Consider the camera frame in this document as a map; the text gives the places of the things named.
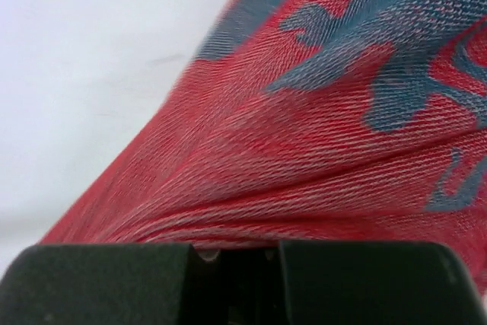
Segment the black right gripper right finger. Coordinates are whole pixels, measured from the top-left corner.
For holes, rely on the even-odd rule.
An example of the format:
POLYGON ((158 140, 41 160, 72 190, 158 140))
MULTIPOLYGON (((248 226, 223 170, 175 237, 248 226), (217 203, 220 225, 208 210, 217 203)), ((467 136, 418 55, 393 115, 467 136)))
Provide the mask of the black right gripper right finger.
POLYGON ((465 265, 418 241, 282 241, 264 324, 484 324, 465 265))

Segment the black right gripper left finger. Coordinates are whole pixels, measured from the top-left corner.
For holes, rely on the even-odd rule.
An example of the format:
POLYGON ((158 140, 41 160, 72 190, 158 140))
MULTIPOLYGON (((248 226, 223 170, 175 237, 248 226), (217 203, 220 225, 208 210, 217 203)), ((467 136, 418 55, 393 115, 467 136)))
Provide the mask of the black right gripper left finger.
POLYGON ((1 323, 226 324, 219 265, 188 244, 35 245, 1 280, 1 323))

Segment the red patterned pillowcase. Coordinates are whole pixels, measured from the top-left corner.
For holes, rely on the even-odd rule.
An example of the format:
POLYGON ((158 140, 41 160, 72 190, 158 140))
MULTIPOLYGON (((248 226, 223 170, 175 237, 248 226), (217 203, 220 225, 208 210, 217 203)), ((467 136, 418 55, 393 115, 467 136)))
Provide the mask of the red patterned pillowcase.
POLYGON ((230 0, 43 238, 432 241, 486 289, 486 0, 230 0))

